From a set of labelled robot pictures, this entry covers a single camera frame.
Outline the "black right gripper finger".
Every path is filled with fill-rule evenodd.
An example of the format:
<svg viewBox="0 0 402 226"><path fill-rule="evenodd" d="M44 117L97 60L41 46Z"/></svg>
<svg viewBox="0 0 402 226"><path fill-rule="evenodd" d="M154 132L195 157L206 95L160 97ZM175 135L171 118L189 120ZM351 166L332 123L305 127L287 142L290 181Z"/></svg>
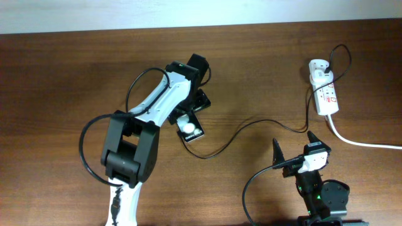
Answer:
<svg viewBox="0 0 402 226"><path fill-rule="evenodd" d="M283 156L283 152L280 148L278 141L273 138L273 166L281 166L281 164L285 161Z"/></svg>
<svg viewBox="0 0 402 226"><path fill-rule="evenodd" d="M321 144L321 140L319 140L319 138L316 135L314 135L314 133L312 131L308 131L307 136L308 136L308 140L310 141L309 145L320 145Z"/></svg>

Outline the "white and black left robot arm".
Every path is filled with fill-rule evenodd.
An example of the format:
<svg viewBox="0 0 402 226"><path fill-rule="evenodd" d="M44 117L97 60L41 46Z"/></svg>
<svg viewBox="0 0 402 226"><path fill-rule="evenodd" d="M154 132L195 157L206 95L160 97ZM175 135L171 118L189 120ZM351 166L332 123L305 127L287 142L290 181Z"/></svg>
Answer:
<svg viewBox="0 0 402 226"><path fill-rule="evenodd" d="M139 194L155 167L165 121L178 126L186 143L204 135L195 113L210 106L201 89L210 72L206 59L193 55L187 63L174 61L161 72L161 82L142 103L115 112L109 121L101 155L111 189L108 226L137 224Z"/></svg>

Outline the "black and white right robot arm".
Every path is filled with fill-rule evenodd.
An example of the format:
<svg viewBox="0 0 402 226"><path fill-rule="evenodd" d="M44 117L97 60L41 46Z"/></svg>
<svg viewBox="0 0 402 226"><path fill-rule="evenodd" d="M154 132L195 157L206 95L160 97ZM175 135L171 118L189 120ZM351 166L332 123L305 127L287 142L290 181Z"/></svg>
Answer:
<svg viewBox="0 0 402 226"><path fill-rule="evenodd" d="M314 217L319 214L318 206L321 201L318 194L322 188L322 179L319 170L328 163L331 148L321 141L313 132L307 132L309 143L303 148L303 153L286 160L276 139L273 139L274 169L283 170L284 178L294 176L296 188L303 198L307 210Z"/></svg>

